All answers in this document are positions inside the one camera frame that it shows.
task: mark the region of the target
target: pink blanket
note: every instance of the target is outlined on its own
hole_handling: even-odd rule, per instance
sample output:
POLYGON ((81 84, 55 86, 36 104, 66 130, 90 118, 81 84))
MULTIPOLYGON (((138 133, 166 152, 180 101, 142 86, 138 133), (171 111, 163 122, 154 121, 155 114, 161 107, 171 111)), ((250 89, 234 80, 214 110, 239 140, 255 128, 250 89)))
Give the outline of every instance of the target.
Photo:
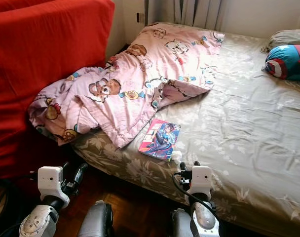
POLYGON ((44 88, 30 121, 59 145, 100 127, 122 148, 158 109, 212 88, 223 38, 181 25, 145 27, 105 69, 82 68, 44 88))

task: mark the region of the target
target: white curtain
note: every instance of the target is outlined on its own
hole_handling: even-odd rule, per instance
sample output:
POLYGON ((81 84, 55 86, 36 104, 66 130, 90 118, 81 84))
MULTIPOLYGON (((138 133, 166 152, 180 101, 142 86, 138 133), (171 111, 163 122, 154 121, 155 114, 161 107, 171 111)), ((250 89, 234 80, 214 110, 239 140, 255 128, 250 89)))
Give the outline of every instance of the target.
POLYGON ((147 24, 172 22, 214 30, 221 0, 146 0, 147 24))

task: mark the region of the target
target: bed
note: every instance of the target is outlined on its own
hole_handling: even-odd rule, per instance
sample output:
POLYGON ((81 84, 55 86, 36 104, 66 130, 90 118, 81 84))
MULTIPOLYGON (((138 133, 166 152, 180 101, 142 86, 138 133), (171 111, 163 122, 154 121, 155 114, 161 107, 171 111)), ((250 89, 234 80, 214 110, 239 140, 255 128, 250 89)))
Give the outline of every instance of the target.
POLYGON ((154 114, 182 127, 171 162, 138 152, 151 120, 122 149, 100 129, 78 136, 73 149, 97 169, 178 202, 184 197, 171 174, 180 162, 198 160, 213 170, 212 200, 222 219, 268 236, 300 237, 300 82, 262 71, 266 44, 226 34, 216 65, 202 70, 213 78, 212 90, 154 114))

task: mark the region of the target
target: beige floral bed sheet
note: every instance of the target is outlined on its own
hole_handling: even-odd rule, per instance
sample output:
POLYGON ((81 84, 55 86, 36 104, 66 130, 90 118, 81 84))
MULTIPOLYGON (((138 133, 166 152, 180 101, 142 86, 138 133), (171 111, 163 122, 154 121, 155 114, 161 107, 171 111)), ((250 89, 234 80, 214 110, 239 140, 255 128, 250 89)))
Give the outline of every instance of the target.
POLYGON ((172 183, 179 163, 214 173, 213 201, 229 222, 268 236, 300 237, 300 83, 262 72, 267 40, 226 34, 215 86, 155 118, 182 126, 170 163, 138 153, 149 124, 118 150, 102 131, 73 143, 90 165, 184 202, 172 183))

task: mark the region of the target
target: white wall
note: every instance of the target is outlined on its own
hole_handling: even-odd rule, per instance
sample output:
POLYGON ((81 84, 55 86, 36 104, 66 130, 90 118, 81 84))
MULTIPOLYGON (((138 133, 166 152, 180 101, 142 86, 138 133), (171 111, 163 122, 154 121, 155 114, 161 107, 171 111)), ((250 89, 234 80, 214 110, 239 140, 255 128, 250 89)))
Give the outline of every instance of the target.
POLYGON ((144 0, 122 0, 125 21, 126 43, 130 44, 145 26, 144 22, 137 23, 136 13, 145 13, 144 0))
POLYGON ((217 30, 268 38, 300 28, 300 0, 223 0, 217 30))
POLYGON ((115 12, 112 28, 106 47, 106 60, 120 51, 126 44, 125 22, 123 16, 123 1, 112 0, 115 3, 115 12))

